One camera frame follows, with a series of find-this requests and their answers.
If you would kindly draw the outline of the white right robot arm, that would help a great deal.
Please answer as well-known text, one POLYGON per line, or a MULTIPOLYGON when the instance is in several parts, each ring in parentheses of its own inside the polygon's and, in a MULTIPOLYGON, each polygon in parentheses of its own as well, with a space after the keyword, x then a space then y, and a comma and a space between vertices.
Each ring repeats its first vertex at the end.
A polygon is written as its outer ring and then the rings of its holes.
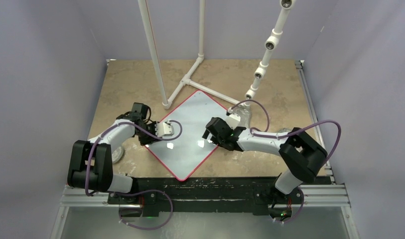
POLYGON ((287 166, 271 188, 271 197, 278 203, 302 183, 315 180, 325 164, 327 151, 303 129, 290 132, 261 132, 243 126, 231 127, 224 119, 212 117, 206 124, 203 139, 228 151, 256 151, 280 156, 287 166))

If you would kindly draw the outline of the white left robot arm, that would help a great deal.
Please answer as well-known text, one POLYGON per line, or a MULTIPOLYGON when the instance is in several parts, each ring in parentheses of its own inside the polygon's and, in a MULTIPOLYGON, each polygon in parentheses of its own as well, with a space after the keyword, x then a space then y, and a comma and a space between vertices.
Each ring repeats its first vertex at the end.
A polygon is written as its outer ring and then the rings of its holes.
POLYGON ((76 141, 72 148, 67 184, 85 189, 88 196, 95 192, 118 192, 126 203, 135 203, 139 199, 137 182, 130 176, 113 172, 112 154, 132 137, 137 137, 142 146, 157 142, 158 122, 150 117, 148 105, 134 103, 130 111, 119 115, 98 136, 76 141))

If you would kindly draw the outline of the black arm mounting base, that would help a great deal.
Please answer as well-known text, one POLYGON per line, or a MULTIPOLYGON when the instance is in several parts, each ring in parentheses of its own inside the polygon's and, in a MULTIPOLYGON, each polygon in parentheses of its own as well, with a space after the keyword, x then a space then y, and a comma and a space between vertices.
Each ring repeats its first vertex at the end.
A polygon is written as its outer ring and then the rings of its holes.
POLYGON ((284 195, 274 189, 275 177, 138 178, 139 196, 109 194, 108 204, 134 206, 135 216, 157 217, 160 212, 251 213, 279 217, 302 203, 294 189, 284 195))

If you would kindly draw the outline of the pink framed whiteboard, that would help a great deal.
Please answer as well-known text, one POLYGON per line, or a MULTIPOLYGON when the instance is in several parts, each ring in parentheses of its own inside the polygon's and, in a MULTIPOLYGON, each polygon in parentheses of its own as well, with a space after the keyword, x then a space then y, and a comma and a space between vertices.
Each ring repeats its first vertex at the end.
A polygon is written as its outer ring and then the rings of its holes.
POLYGON ((162 119, 181 123, 181 136, 147 149, 178 181, 185 181, 218 147, 202 138, 206 124, 212 117, 225 116, 224 106, 205 92, 195 91, 162 119))

